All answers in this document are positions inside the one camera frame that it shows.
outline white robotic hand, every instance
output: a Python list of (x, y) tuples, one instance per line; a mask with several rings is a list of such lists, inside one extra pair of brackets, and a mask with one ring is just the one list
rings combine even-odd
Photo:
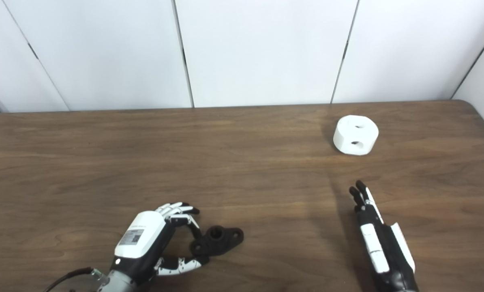
[(139, 213), (116, 246), (108, 280), (98, 291), (132, 292), (155, 275), (178, 275), (205, 265), (207, 256), (161, 257), (176, 227), (186, 225), (195, 239), (201, 237), (192, 214), (199, 210), (182, 202)]

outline white cylindrical block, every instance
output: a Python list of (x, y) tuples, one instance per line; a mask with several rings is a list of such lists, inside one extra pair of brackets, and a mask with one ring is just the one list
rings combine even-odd
[(340, 118), (334, 133), (334, 145), (346, 155), (367, 155), (379, 136), (375, 122), (365, 116)]

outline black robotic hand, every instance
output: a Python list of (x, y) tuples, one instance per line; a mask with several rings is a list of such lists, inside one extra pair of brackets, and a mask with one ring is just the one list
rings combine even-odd
[(418, 292), (415, 262), (399, 224), (384, 224), (366, 185), (358, 180), (350, 194), (366, 249), (373, 266), (373, 278), (379, 292)]

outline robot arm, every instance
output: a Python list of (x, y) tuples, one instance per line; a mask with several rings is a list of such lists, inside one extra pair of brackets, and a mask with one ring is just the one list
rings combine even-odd
[(139, 213), (116, 246), (111, 271), (98, 292), (133, 292), (155, 275), (179, 275), (207, 264), (207, 256), (161, 257), (176, 227), (186, 225), (194, 238), (201, 237), (191, 214), (199, 210), (181, 202)]
[(350, 194), (373, 266), (373, 278), (379, 292), (418, 292), (415, 262), (399, 224), (384, 224), (372, 193), (358, 180)]

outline robotic finger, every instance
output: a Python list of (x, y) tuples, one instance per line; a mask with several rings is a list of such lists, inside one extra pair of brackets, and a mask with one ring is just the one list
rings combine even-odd
[(208, 264), (209, 257), (167, 258), (162, 257), (154, 270), (158, 276), (174, 276), (190, 272)]

